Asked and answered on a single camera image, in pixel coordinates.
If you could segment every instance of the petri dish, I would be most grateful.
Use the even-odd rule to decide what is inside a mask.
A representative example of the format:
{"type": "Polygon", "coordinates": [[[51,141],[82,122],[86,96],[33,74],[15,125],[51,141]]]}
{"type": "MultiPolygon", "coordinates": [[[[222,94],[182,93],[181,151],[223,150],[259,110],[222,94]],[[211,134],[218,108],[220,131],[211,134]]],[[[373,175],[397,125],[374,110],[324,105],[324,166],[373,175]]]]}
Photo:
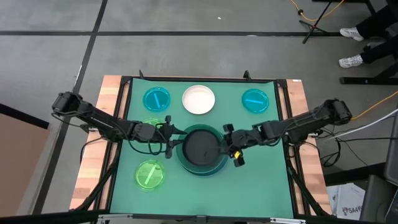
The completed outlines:
{"type": "Polygon", "coordinates": [[[139,164],[135,180],[140,189],[152,191],[162,185],[165,177],[163,165],[155,160],[144,161],[139,164]]]}
{"type": "Polygon", "coordinates": [[[268,96],[261,90],[250,89],[242,95],[243,106],[252,113],[263,113],[269,106],[268,96]]]}
{"type": "Polygon", "coordinates": [[[152,112],[161,112],[170,105],[170,94],[162,87],[154,87],[145,92],[144,106],[152,112]]]}
{"type": "Polygon", "coordinates": [[[216,97],[211,89],[204,85],[193,85],[187,88],[182,95],[182,105],[193,114],[209,112],[216,102],[216,97]]]}
{"type": "Polygon", "coordinates": [[[143,121],[143,123],[150,124],[156,126],[156,124],[160,124],[161,121],[157,118],[147,118],[143,121]]]}
{"type": "Polygon", "coordinates": [[[215,128],[204,124],[196,124],[185,130],[186,135],[180,135],[184,140],[176,149],[177,157],[182,167],[191,174],[209,176],[220,171],[227,155],[221,154],[223,135],[215,128]]]}

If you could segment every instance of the green petri dish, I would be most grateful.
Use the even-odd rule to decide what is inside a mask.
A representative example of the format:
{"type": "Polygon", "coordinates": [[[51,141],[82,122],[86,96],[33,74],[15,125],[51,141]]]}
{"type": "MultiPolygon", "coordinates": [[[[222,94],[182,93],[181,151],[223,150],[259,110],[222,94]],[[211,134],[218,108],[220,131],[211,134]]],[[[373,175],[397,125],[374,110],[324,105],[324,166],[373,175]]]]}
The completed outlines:
{"type": "Polygon", "coordinates": [[[157,118],[147,118],[144,120],[144,123],[156,126],[156,124],[160,124],[161,121],[157,118]]]}
{"type": "Polygon", "coordinates": [[[144,161],[136,170],[136,182],[139,188],[152,191],[162,185],[165,177],[163,165],[155,160],[144,161]]]}

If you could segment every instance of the green tablecloth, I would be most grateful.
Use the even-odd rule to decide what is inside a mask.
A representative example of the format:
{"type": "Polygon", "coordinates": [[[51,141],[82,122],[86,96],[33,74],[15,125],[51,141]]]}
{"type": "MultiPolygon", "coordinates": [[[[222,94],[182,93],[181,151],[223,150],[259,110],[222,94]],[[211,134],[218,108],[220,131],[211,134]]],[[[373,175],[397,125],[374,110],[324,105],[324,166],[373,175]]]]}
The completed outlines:
{"type": "MultiPolygon", "coordinates": [[[[223,125],[228,123],[232,123],[235,129],[251,129],[252,124],[278,120],[274,84],[133,79],[127,118],[138,121],[158,118],[163,121],[166,115],[171,115],[172,123],[181,130],[194,124],[207,124],[223,133],[223,125]],[[194,115],[183,107],[182,95],[192,85],[205,85],[214,92],[216,103],[209,113],[194,115]],[[163,87],[171,95],[170,106],[163,112],[152,113],[143,105],[142,98],[152,87],[163,87]],[[242,106],[242,94],[250,88],[258,88],[268,95],[269,107],[264,113],[252,114],[242,106]]],[[[133,145],[148,151],[145,144],[133,142],[133,145]]],[[[180,165],[175,152],[171,159],[165,159],[164,154],[144,155],[136,153],[124,142],[111,213],[292,218],[282,143],[275,147],[245,149],[244,158],[246,164],[242,167],[235,168],[233,161],[229,160],[218,173],[199,177],[180,165]],[[134,181],[137,166],[148,159],[155,159],[165,167],[164,183],[153,192],[142,191],[134,181]]]]}

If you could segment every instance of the concrete floor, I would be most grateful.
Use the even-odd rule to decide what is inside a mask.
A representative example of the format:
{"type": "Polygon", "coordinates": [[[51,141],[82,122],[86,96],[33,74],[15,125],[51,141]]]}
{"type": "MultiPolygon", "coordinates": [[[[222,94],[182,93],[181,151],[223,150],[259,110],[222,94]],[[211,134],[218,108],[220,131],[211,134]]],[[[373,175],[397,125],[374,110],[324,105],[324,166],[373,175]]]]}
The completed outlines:
{"type": "MultiPolygon", "coordinates": [[[[317,17],[325,3],[296,0],[307,17],[317,17]]],[[[380,9],[384,1],[372,1],[380,9]]],[[[0,30],[92,30],[101,0],[2,0],[0,30]]],[[[364,4],[342,4],[319,26],[337,32],[370,16],[364,4]]],[[[198,0],[112,0],[109,1],[100,30],[111,31],[264,31],[303,32],[299,16],[289,0],[198,1],[198,0]]],[[[52,140],[59,123],[50,117],[51,105],[61,91],[71,90],[80,69],[89,37],[0,36],[1,103],[51,122],[52,140]]],[[[396,86],[342,86],[338,77],[375,76],[388,67],[385,58],[372,65],[342,69],[338,59],[354,56],[366,42],[343,37],[314,37],[307,44],[302,37],[182,37],[128,36],[97,37],[80,94],[95,103],[103,75],[181,75],[241,77],[249,70],[258,78],[303,80],[310,108],[324,100],[345,100],[353,114],[369,108],[390,95],[396,86]]],[[[344,130],[378,119],[396,107],[394,98],[363,118],[337,128],[344,130]]],[[[365,138],[389,136],[392,120],[385,125],[350,136],[365,138]]],[[[83,131],[69,128],[45,201],[43,212],[68,209],[79,169],[83,131]]],[[[318,141],[322,155],[336,151],[335,143],[318,141]]],[[[356,141],[350,146],[367,164],[385,161],[388,141],[356,141]]],[[[31,188],[26,194],[25,213],[37,193],[37,184],[48,162],[48,143],[31,188]]],[[[339,169],[364,164],[343,146],[339,169]]]]}

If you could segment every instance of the shoe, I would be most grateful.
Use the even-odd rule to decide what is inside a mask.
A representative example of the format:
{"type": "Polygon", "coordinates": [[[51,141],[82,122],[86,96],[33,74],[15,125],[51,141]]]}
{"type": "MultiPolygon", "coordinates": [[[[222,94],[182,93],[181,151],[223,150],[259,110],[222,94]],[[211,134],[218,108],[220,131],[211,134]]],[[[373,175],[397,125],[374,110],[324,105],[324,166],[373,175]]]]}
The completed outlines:
{"type": "Polygon", "coordinates": [[[362,41],[364,38],[359,34],[358,30],[354,28],[341,28],[340,34],[344,37],[351,37],[356,41],[362,41]]]}
{"type": "Polygon", "coordinates": [[[363,63],[361,55],[356,55],[350,58],[343,58],[338,61],[342,68],[351,68],[363,63]]]}

